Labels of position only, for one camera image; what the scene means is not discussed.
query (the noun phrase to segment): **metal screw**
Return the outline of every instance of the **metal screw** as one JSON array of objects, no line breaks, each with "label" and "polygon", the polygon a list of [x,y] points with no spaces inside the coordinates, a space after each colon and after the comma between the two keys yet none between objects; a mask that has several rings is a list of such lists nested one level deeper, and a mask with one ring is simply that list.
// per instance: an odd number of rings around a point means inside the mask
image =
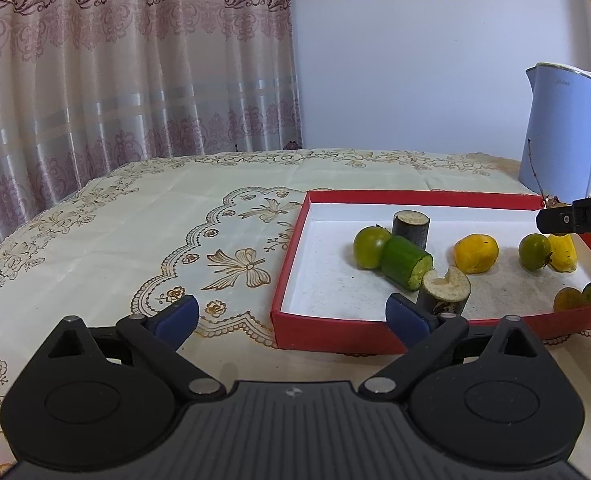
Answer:
[{"label": "metal screw", "polygon": [[189,390],[198,395],[210,395],[220,389],[220,383],[211,377],[194,379],[189,383]]},{"label": "metal screw", "polygon": [[389,377],[371,377],[364,384],[374,394],[388,394],[395,389],[395,381]]}]

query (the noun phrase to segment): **kettle lid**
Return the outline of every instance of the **kettle lid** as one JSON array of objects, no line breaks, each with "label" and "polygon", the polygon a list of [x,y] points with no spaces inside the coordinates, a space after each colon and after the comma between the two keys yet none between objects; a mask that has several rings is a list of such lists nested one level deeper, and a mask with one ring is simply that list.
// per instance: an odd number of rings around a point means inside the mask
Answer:
[{"label": "kettle lid", "polygon": [[572,65],[566,65],[563,63],[551,63],[551,62],[547,62],[547,61],[541,61],[539,63],[537,63],[535,66],[532,66],[531,68],[527,69],[527,72],[529,72],[530,70],[533,70],[535,68],[538,68],[539,66],[548,66],[551,68],[558,68],[560,70],[567,70],[569,72],[573,72],[575,74],[578,75],[583,75],[585,77],[591,77],[591,73],[586,71],[586,70],[582,70],[581,68],[578,68],[576,66],[572,66]]}]

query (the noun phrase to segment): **sugarcane piece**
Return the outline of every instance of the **sugarcane piece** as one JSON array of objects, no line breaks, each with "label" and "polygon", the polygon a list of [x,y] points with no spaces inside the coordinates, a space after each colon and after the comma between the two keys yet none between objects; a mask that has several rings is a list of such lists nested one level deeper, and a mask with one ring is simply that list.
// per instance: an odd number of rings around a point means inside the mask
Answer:
[{"label": "sugarcane piece", "polygon": [[462,270],[451,266],[442,277],[437,270],[431,269],[422,277],[416,304],[434,316],[443,312],[459,316],[470,295],[471,282]]},{"label": "sugarcane piece", "polygon": [[422,249],[427,248],[429,217],[419,211],[398,211],[393,215],[392,234],[404,236]]},{"label": "sugarcane piece", "polygon": [[392,236],[384,245],[380,266],[387,278],[413,292],[433,268],[433,256],[405,237]]}]

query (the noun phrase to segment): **curtain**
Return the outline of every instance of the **curtain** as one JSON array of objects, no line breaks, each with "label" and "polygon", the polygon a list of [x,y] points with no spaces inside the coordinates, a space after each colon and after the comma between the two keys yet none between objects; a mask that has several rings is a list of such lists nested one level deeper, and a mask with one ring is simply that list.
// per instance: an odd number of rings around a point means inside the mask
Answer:
[{"label": "curtain", "polygon": [[0,0],[0,241],[127,162],[301,143],[290,0]]}]

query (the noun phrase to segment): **tablecloth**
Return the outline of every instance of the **tablecloth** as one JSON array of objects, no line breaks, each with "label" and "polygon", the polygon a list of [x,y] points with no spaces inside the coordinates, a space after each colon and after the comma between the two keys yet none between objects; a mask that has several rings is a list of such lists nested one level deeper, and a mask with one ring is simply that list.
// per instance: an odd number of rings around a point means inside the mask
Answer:
[{"label": "tablecloth", "polygon": [[[297,150],[119,168],[0,244],[0,403],[63,316],[113,325],[131,313],[154,314],[185,292],[197,297],[201,317],[179,352],[227,386],[236,379],[357,384],[392,357],[274,347],[269,305],[304,193],[528,192],[518,167],[482,153]],[[585,403],[571,461],[591,478],[591,332],[548,343]],[[0,432],[0,473],[12,462]]]}]

